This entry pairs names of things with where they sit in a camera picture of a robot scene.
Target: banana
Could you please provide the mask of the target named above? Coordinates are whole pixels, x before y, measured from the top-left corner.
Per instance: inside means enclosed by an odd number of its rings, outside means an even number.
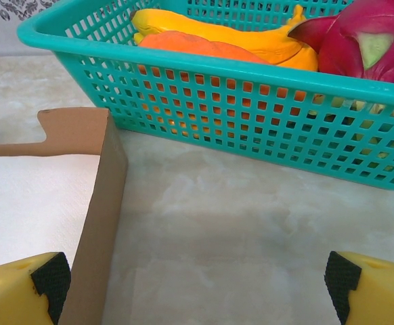
[[[163,9],[141,9],[131,13],[131,21],[138,31],[134,35],[137,44],[149,34],[178,30],[209,41],[242,47],[270,64],[285,62],[300,52],[304,44],[291,39],[287,34],[293,26],[304,20],[306,17],[300,5],[295,6],[293,17],[285,25],[263,32],[242,32],[222,25],[199,22]]]

